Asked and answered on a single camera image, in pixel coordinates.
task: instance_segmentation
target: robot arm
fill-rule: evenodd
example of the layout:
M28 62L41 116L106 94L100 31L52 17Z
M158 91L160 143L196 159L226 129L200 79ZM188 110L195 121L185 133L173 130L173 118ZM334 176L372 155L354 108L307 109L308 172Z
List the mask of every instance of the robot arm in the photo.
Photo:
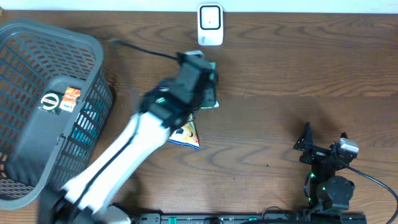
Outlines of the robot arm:
M42 223L101 219L122 184L170 133L201 106L216 103L218 77L210 62L203 54L178 54L178 58L178 77L167 89L157 87L144 95L139 112L89 168L69 180L60 192L43 192L42 201L47 201L40 205Z

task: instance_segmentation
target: white background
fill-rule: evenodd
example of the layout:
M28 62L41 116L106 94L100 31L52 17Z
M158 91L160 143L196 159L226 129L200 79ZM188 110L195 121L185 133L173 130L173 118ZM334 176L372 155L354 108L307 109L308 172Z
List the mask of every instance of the white background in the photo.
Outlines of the white background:
M398 0L219 0L226 12L398 13ZM0 0L4 9L183 11L194 12L201 0Z

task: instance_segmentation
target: tabletop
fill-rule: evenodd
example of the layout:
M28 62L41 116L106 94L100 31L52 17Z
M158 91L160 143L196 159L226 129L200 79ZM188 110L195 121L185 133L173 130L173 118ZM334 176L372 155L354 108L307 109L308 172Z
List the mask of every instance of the tabletop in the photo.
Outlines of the tabletop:
M310 166L292 149L304 124L315 144L357 141L351 165L398 190L398 15L224 14L221 46L197 44L191 12L4 11L0 22L28 18L92 35L104 46L106 76L118 77L120 61L107 40L174 54L202 50L220 73L220 107L202 110L195 126L200 148L167 143L123 185L115 202L164 213L256 213L277 205L308 205L303 184ZM113 111L98 141L98 157L131 115L126 90L142 95L172 77L167 58L120 48L129 81L118 82ZM355 183L350 211L368 223L385 223L396 208L381 186L350 170L336 173ZM1 223L35 223L38 203L0 211Z

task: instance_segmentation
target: basket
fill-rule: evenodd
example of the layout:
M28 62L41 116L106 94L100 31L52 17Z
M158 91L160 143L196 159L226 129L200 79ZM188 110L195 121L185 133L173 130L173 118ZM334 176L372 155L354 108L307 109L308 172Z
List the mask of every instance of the basket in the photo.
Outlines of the basket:
M86 168L113 104L102 63L88 35L29 20L0 26L0 209L21 208ZM81 90L71 113L38 109L47 91L67 87Z

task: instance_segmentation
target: black square outline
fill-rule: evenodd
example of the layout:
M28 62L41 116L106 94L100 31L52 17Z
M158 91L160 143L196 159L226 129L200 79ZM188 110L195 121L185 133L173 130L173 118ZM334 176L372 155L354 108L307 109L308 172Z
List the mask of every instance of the black square outline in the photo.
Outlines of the black square outline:
M201 9L204 8L204 7L217 7L218 8L218 21L219 21L219 23L218 23L218 27L217 28L206 28L205 29L205 28L203 28L201 26ZM221 27L221 23L222 23L222 21L221 21L221 9L220 9L220 7L214 5L214 6L202 6L201 8L199 8L199 25L200 25L201 29L203 29L203 30L218 30Z

